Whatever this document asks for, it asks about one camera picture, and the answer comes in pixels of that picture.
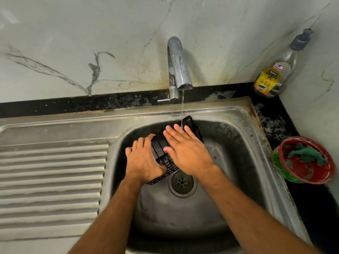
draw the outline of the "sink drain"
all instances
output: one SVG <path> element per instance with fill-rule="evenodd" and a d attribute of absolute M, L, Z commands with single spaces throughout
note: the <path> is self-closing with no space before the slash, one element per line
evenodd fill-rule
<path fill-rule="evenodd" d="M 197 189 L 197 180 L 182 170 L 178 170 L 168 177 L 168 187 L 175 196 L 187 198 Z"/>

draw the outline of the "green scrub sponge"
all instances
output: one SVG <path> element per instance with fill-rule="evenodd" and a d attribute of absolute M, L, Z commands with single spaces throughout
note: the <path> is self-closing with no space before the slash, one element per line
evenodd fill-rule
<path fill-rule="evenodd" d="M 323 158 L 323 155 L 319 151 L 316 151 L 311 146 L 305 147 L 302 143 L 297 143 L 295 150 L 291 151 L 287 158 L 292 158 L 294 155 L 300 155 L 301 160 L 305 163 L 316 160 L 320 167 L 328 162 L 328 159 Z"/>

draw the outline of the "black granite countertop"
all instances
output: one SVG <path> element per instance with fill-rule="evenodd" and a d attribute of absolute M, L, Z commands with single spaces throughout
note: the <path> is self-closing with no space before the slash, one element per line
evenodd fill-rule
<path fill-rule="evenodd" d="M 0 118 L 111 110 L 162 105 L 167 90 L 116 93 L 71 98 L 0 103 Z M 289 136 L 299 135 L 279 97 L 263 98 L 252 91 L 252 83 L 202 86 L 185 91 L 184 102 L 250 96 L 266 137 L 274 149 Z M 338 206 L 325 185 L 286 181 L 289 191 L 315 246 L 325 253 L 339 253 Z"/>

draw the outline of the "black wire basket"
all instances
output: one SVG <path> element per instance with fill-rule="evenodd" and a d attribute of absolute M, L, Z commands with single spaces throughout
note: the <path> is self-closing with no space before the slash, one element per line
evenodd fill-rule
<path fill-rule="evenodd" d="M 191 116 L 185 117 L 182 120 L 182 124 L 183 124 L 183 127 L 188 126 L 191 129 L 191 131 L 195 134 L 195 136 L 200 141 L 204 142 L 203 138 L 201 136 L 201 133 L 200 133 L 198 127 L 196 126 L 196 124 L 194 124 Z M 167 167 L 167 171 L 162 176 L 159 176 L 159 177 L 153 179 L 152 181 L 148 182 L 147 183 L 148 185 L 153 185 L 153 184 L 159 182 L 161 179 L 165 178 L 166 176 L 170 175 L 171 173 L 173 173 L 174 171 L 179 169 L 176 165 L 174 165 L 171 157 L 163 151 L 164 147 L 170 146 L 169 143 L 167 142 L 166 138 L 163 135 L 159 135 L 159 136 L 154 137 L 152 139 L 151 143 L 152 143 L 153 156 L 154 156 L 156 162 L 158 162 L 160 165 L 165 165 Z"/>

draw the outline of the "dishwash gel bottle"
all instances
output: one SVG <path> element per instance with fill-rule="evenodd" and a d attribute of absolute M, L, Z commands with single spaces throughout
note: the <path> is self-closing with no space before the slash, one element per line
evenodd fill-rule
<path fill-rule="evenodd" d="M 261 71 L 253 85 L 257 94 L 272 98 L 283 89 L 295 69 L 299 54 L 310 42 L 312 33 L 311 29 L 304 29 L 303 33 L 297 35 L 274 62 Z"/>

